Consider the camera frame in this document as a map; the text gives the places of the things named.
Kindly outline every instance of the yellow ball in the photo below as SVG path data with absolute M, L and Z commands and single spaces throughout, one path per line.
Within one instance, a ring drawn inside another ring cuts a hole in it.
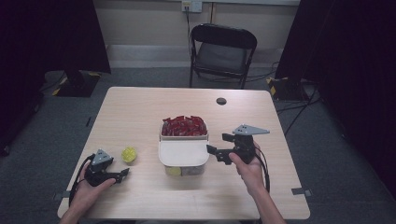
M 176 166 L 165 166 L 165 172 L 169 175 L 181 175 L 181 168 Z
M 137 153 L 136 153 L 136 150 L 134 150 L 133 147 L 126 147 L 122 151 L 121 156 L 122 156 L 122 160 L 123 161 L 131 162 L 131 161 L 134 161 L 134 159 L 136 159 Z

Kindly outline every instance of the chair backrest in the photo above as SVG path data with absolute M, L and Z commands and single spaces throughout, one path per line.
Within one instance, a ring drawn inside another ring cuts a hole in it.
M 191 30 L 191 40 L 239 49 L 255 49 L 257 39 L 251 32 L 229 26 L 204 23 Z

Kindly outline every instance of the red object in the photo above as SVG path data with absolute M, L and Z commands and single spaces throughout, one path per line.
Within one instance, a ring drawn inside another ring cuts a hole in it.
M 163 119 L 163 136 L 197 136 L 206 135 L 204 120 L 200 117 L 177 116 L 174 119 Z

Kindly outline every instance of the chair seat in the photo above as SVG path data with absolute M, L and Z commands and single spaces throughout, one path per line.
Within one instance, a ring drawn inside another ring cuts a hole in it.
M 247 54 L 245 49 L 203 43 L 199 49 L 195 66 L 242 75 L 246 69 Z

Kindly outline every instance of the black folding chair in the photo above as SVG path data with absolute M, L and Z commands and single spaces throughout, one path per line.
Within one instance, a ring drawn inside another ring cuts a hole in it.
M 238 78 L 244 89 L 256 47 L 256 37 L 247 30 L 211 23 L 195 26 L 191 30 L 190 87 L 195 71 L 198 77 L 206 73 Z

